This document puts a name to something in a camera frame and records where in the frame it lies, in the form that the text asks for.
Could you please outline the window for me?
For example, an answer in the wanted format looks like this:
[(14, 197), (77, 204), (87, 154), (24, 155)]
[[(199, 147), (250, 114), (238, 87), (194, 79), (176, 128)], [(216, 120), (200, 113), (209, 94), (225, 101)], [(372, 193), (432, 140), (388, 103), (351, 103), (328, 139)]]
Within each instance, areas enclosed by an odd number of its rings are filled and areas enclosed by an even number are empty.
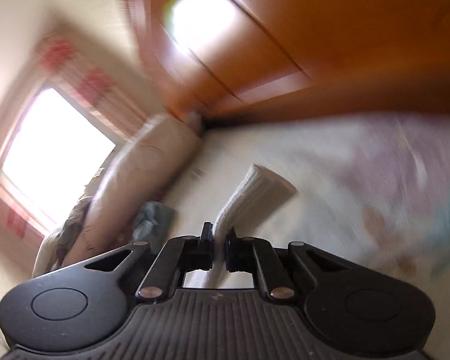
[(53, 87), (26, 108), (1, 173), (47, 230), (59, 228), (120, 139)]

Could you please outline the wooden headboard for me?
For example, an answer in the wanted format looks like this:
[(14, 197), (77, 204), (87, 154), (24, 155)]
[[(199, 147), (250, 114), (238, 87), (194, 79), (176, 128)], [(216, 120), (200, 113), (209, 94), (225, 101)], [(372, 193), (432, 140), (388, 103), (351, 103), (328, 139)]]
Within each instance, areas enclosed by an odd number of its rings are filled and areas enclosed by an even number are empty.
[(125, 0), (169, 111), (210, 125), (450, 115), (450, 0)]

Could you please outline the blue baseball cap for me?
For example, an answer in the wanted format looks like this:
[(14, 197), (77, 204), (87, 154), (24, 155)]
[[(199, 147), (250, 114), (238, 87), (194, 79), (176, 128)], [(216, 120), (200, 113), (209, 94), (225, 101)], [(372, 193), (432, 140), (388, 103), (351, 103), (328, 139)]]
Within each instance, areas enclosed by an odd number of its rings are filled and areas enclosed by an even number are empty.
[(158, 253), (167, 240), (175, 216), (176, 211), (161, 202), (146, 202), (133, 222), (132, 240), (148, 242), (151, 250)]

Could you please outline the pink floral curtain left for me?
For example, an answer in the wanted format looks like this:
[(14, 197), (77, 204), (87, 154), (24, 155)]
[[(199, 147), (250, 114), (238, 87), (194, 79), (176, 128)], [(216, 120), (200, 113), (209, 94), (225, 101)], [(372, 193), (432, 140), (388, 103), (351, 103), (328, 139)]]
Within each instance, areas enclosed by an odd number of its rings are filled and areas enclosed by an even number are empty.
[(1, 184), (0, 225), (19, 239), (28, 239), (32, 244), (40, 244), (44, 238), (40, 225)]

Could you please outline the pink floral curtain right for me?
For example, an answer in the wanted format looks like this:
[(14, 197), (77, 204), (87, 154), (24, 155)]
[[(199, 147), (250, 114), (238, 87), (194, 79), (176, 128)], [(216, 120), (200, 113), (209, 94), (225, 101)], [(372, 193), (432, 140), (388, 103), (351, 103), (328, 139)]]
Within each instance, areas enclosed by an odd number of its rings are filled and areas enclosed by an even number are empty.
[(108, 62), (116, 58), (102, 48), (88, 49), (74, 39), (53, 33), (36, 47), (37, 62), (52, 82), (93, 118), (126, 139), (150, 117), (163, 113), (153, 91), (133, 69), (119, 62), (111, 72)]

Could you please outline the pink floral curtain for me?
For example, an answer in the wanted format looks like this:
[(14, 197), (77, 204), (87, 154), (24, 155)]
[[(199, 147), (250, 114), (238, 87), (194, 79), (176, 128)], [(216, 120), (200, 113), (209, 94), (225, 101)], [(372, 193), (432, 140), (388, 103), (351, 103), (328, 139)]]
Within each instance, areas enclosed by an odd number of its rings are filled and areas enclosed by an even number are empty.
[(53, 33), (36, 47), (37, 62), (52, 82), (93, 118), (126, 139), (150, 117), (163, 113), (153, 91), (133, 69), (119, 62), (111, 72), (108, 62), (116, 58), (102, 48), (88, 49), (74, 39)]
[(19, 239), (28, 239), (32, 244), (40, 244), (44, 238), (40, 225), (1, 184), (0, 225)]

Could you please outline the pink and white sweater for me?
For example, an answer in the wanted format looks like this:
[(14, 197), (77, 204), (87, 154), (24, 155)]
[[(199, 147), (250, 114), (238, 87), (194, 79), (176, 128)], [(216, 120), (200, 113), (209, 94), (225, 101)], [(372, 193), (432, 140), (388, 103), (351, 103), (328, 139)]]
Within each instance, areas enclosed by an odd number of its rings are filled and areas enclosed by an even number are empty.
[(197, 283), (201, 289), (219, 285), (225, 270), (226, 238), (235, 232), (251, 236), (297, 193), (296, 187), (270, 169), (253, 164), (218, 213), (212, 227), (214, 257), (211, 269)]

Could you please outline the pink floral folded quilt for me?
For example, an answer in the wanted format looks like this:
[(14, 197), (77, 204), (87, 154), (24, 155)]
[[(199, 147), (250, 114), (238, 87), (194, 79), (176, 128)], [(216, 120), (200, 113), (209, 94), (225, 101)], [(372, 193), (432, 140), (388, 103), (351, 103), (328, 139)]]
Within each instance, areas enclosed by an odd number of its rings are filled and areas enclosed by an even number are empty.
[[(197, 151), (201, 139), (185, 123), (165, 114), (148, 119), (113, 157), (99, 183), (91, 187), (91, 205), (82, 232), (65, 256), (66, 267), (97, 256), (131, 238), (139, 209), (158, 196)], [(45, 236), (32, 275), (56, 269), (57, 235)]]

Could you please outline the grey pillow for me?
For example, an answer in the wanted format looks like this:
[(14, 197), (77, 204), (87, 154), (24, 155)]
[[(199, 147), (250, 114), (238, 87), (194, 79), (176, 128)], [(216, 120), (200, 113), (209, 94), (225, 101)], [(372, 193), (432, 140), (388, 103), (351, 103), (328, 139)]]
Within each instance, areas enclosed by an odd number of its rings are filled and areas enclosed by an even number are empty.
[(82, 195), (64, 222), (62, 229), (59, 231), (55, 249), (56, 268), (62, 266), (65, 256), (82, 232), (91, 202), (92, 196)]

